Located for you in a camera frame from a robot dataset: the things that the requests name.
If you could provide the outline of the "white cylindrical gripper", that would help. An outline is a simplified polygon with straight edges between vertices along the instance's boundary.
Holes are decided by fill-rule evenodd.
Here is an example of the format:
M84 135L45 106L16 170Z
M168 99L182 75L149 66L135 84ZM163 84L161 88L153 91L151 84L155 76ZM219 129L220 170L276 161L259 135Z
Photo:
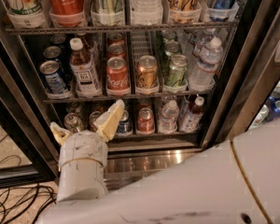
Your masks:
M50 124L50 130L61 146L59 165L63 167L70 161L92 160L103 167L107 164L108 146L106 142L115 136L125 104L119 99L108 108L95 122L96 133L84 131L72 134L56 122Z

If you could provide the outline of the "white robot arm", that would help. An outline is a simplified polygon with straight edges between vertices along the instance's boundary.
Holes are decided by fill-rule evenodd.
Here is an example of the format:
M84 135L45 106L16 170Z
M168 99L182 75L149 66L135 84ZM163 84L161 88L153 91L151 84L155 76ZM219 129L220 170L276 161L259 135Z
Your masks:
M95 133L51 123L59 190L35 224L280 224L280 119L110 192L106 143L123 107L110 106Z

